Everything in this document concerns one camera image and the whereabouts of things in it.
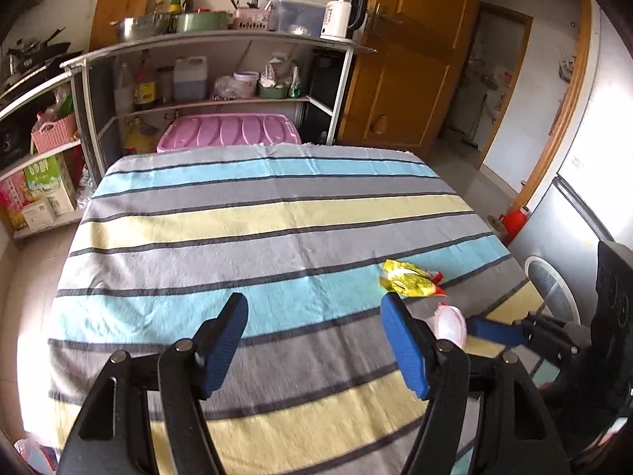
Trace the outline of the wooden cutting board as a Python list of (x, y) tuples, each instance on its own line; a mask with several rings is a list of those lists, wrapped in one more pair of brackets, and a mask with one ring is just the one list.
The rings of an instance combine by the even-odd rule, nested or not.
[(97, 0), (93, 14), (89, 50), (117, 43), (114, 23), (128, 17), (144, 15), (149, 0)]

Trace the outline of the clear storage box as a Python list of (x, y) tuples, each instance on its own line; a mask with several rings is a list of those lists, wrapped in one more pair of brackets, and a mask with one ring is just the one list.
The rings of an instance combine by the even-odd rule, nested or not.
[(321, 34), (325, 6), (298, 0), (273, 0), (270, 4), (270, 31), (312, 36)]

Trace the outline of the silver refrigerator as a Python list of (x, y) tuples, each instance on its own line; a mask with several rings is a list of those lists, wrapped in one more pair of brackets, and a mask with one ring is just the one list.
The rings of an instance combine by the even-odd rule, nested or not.
[(547, 190), (512, 241), (517, 262), (538, 256), (567, 282), (582, 324), (595, 313), (598, 245), (632, 245), (632, 57), (605, 13), (597, 66), (579, 125)]

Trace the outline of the white round trash bin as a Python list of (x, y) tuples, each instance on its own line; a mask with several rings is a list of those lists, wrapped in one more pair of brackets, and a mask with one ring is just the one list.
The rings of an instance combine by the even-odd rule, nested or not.
[(532, 255), (523, 263), (523, 270), (541, 295), (548, 315), (563, 322), (582, 322), (571, 289), (555, 267), (541, 257)]

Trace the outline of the white oil jug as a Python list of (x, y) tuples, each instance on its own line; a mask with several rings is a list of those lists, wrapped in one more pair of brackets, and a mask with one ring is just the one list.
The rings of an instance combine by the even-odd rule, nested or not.
[(175, 102), (197, 102), (207, 98), (208, 65), (206, 56), (179, 57), (173, 73)]

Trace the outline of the white electric kettle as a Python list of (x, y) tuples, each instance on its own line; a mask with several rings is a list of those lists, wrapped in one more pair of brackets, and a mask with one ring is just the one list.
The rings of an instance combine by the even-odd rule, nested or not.
[(335, 41), (353, 40), (362, 28), (369, 0), (330, 0), (325, 6), (320, 38)]

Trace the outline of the striped tablecloth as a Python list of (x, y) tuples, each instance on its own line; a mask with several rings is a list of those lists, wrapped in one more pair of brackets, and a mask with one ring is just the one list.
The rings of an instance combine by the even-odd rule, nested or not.
[(281, 144), (128, 156), (78, 225), (47, 316), (62, 447), (110, 354), (249, 317), (203, 405), (231, 474), (395, 474), (425, 403), (383, 332), (386, 260), (439, 271), (440, 301), (502, 323), (542, 297), (488, 225), (408, 152)]

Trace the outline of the steel bowl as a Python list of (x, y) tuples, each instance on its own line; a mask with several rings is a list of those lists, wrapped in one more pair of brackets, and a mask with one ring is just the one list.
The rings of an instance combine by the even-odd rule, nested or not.
[(169, 13), (147, 14), (112, 21), (118, 43), (133, 42), (162, 36), (169, 30), (172, 16)]

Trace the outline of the pink plastic lid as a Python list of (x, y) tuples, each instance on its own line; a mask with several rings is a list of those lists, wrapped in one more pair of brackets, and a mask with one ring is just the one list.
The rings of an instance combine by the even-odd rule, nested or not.
[(282, 114), (203, 114), (175, 119), (158, 142), (158, 152), (240, 145), (300, 145), (293, 122)]

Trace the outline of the pink basket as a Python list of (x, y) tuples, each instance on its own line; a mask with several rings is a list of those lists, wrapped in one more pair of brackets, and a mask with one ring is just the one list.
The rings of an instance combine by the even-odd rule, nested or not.
[(74, 113), (54, 119), (50, 113), (38, 113), (31, 131), (31, 142), (37, 153), (44, 153), (78, 139)]

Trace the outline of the metal kitchen shelf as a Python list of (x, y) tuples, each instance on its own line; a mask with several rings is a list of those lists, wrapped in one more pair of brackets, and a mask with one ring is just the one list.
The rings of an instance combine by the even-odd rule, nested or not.
[(71, 77), (84, 153), (93, 179), (140, 149), (128, 124), (140, 118), (156, 137), (194, 113), (282, 113), (303, 124), (307, 105), (325, 119), (310, 142), (334, 143), (351, 65), (350, 40), (269, 31), (166, 34), (105, 47), (64, 66)]

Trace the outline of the green pot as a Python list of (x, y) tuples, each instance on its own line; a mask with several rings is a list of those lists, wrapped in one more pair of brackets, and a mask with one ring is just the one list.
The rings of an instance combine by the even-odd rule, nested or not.
[(232, 15), (224, 11), (180, 14), (176, 19), (178, 33), (218, 31), (229, 28)]

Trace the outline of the white pink cup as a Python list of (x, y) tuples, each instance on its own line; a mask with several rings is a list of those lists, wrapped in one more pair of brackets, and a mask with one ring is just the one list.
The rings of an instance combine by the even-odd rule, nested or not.
[(466, 345), (467, 323), (457, 307), (440, 302), (426, 323), (438, 340), (452, 342), (459, 348)]

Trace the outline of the wooden door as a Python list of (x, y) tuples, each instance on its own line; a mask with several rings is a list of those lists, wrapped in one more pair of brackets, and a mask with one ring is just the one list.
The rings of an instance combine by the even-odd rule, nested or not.
[(370, 0), (337, 141), (426, 157), (466, 61), (479, 0)]

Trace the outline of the yellow snack wrapper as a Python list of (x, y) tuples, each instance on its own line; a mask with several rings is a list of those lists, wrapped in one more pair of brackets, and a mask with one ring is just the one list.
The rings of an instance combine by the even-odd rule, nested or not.
[(379, 283), (388, 292), (407, 298), (426, 298), (444, 295), (440, 287), (443, 275), (414, 264), (385, 260), (381, 267)]

